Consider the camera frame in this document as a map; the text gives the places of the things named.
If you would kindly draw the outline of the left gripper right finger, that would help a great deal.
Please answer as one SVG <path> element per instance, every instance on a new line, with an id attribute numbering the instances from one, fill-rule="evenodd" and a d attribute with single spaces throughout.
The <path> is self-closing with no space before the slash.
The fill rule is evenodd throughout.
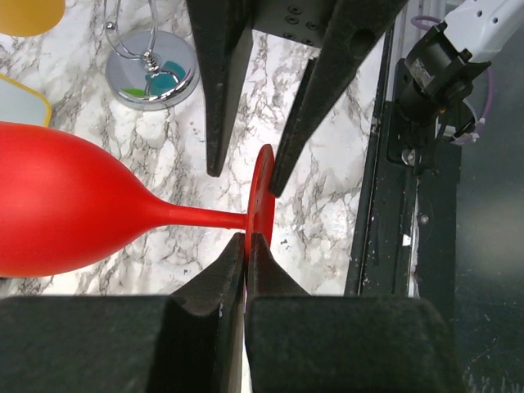
<path id="1" fill-rule="evenodd" d="M 312 296 L 261 234 L 247 265 L 246 352 L 255 392 L 463 392 L 435 307 L 398 296 Z"/>

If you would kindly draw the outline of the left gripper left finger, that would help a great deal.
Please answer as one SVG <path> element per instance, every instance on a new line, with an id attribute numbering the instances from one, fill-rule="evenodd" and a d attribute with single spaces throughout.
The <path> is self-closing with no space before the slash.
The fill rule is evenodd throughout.
<path id="1" fill-rule="evenodd" d="M 3 299 L 2 391 L 240 391 L 244 246 L 170 295 Z"/>

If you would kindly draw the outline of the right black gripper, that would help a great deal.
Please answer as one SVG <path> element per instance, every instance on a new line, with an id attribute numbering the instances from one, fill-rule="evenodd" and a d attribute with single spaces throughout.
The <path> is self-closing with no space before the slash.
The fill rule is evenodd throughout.
<path id="1" fill-rule="evenodd" d="M 222 173 L 252 30 L 321 48 L 309 60 L 278 144 L 269 190 L 282 195 L 305 144 L 404 8 L 402 0 L 188 0 L 206 104 L 207 174 Z"/>

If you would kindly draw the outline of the red wine glass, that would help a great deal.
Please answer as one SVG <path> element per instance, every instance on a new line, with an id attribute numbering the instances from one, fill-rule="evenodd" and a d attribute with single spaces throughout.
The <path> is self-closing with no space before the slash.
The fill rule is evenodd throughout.
<path id="1" fill-rule="evenodd" d="M 270 240 L 273 165 L 273 148 L 262 146 L 244 214 L 179 206 L 155 196 L 119 160 L 85 139 L 4 122 L 1 275 L 32 278 L 81 269 L 169 225 L 240 229 Z"/>

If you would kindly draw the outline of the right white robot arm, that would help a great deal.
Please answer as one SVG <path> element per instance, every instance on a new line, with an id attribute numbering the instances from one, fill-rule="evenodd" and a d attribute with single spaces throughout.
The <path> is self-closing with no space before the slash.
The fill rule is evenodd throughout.
<path id="1" fill-rule="evenodd" d="M 319 49 L 300 82 L 285 124 L 269 190 L 280 196 L 310 139 L 378 39 L 404 8 L 402 1 L 190 1 L 187 3 L 206 100 L 206 164 L 222 173 L 254 30 Z M 437 115 L 472 91 L 523 23 L 520 1 L 466 1 L 414 45 L 409 82 L 397 101 L 400 144 L 415 153 L 414 170 L 432 165 Z"/>

